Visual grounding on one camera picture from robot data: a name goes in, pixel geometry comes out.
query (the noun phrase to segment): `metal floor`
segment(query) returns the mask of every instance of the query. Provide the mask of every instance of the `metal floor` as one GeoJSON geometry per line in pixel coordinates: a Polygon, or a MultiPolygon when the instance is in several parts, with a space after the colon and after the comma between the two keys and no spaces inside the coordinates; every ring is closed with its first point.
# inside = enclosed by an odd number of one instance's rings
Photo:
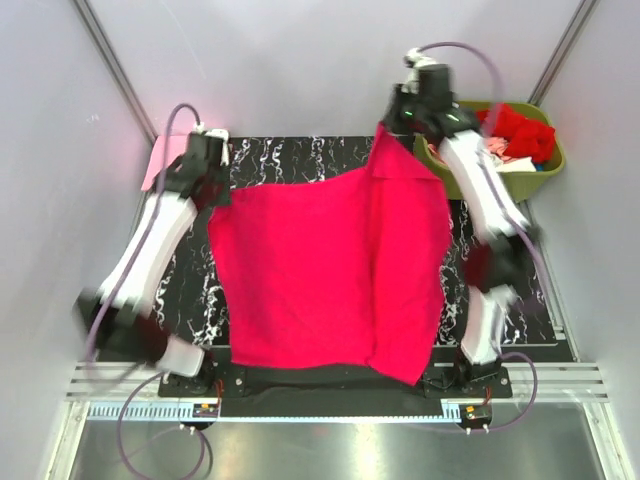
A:
{"type": "MultiPolygon", "coordinates": [[[[495,407],[494,425],[515,417],[515,405],[495,407]]],[[[166,423],[126,423],[127,451],[166,423]]],[[[214,464],[195,478],[215,480],[440,480],[604,479],[586,416],[579,404],[536,404],[523,423],[505,432],[467,437],[452,425],[238,424],[206,430],[214,464]],[[433,433],[426,428],[451,430],[433,433]]],[[[173,432],[134,456],[158,480],[181,478],[200,446],[173,432]]],[[[133,478],[118,462],[115,422],[88,421],[76,456],[76,480],[133,478]]]]}

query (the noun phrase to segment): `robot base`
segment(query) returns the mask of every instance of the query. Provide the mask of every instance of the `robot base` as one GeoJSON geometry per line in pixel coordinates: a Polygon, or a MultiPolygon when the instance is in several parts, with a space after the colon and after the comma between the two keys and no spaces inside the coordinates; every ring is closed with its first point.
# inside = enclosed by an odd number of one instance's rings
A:
{"type": "Polygon", "coordinates": [[[486,365],[472,365],[460,347],[453,367],[432,367],[425,381],[428,398],[484,398],[491,388],[493,398],[511,398],[509,373],[498,358],[486,365]]]}

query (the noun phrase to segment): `black marble surface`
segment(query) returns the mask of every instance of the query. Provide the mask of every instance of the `black marble surface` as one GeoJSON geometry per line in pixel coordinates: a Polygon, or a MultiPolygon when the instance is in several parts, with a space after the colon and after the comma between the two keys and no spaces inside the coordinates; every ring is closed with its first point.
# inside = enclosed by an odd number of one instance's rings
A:
{"type": "MultiPolygon", "coordinates": [[[[232,140],[234,187],[262,183],[321,182],[364,165],[371,137],[285,137],[232,140]]],[[[207,236],[210,212],[201,213],[171,259],[156,293],[158,321],[182,338],[199,345],[229,343],[229,312],[211,256],[207,236]]],[[[455,344],[462,338],[468,292],[460,261],[474,244],[473,227],[464,202],[451,202],[452,246],[440,278],[446,295],[437,343],[455,344]]],[[[535,269],[523,272],[518,294],[529,301],[526,313],[512,311],[506,323],[505,344],[555,343],[535,269]]]]}

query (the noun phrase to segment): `fabric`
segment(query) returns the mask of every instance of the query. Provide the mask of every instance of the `fabric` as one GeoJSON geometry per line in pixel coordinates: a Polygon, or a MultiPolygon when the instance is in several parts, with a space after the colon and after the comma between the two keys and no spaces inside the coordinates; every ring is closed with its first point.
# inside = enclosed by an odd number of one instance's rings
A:
{"type": "Polygon", "coordinates": [[[232,360],[369,365],[414,384],[444,303],[439,269],[450,226],[441,181],[379,126],[362,168],[231,195],[209,237],[232,360]]]}
{"type": "Polygon", "coordinates": [[[509,141],[502,137],[487,139],[487,150],[491,154],[493,164],[498,172],[535,172],[536,167],[531,157],[515,158],[505,155],[509,141]]]}
{"type": "MultiPolygon", "coordinates": [[[[484,122],[488,110],[477,112],[484,122]]],[[[544,123],[517,113],[509,105],[502,105],[496,126],[491,132],[495,137],[504,137],[509,145],[503,151],[508,157],[531,157],[533,163],[545,163],[551,158],[555,146],[555,129],[544,123]]]]}

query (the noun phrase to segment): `white wall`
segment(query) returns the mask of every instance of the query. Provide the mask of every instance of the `white wall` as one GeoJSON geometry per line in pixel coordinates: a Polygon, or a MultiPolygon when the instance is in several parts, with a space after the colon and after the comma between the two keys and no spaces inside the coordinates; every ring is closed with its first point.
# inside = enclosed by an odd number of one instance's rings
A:
{"type": "MultiPolygon", "coordinates": [[[[91,0],[155,127],[180,101],[235,135],[367,135],[402,56],[435,41],[486,51],[526,100],[579,0],[91,0]]],[[[434,51],[462,97],[487,98],[470,54],[434,51]]],[[[178,125],[188,128],[185,118],[178,125]]]]}
{"type": "Polygon", "coordinates": [[[149,146],[71,7],[0,2],[0,477],[35,479],[149,146]]]}
{"type": "Polygon", "coordinates": [[[600,2],[544,100],[567,169],[533,201],[584,359],[640,473],[640,3],[600,2]]]}

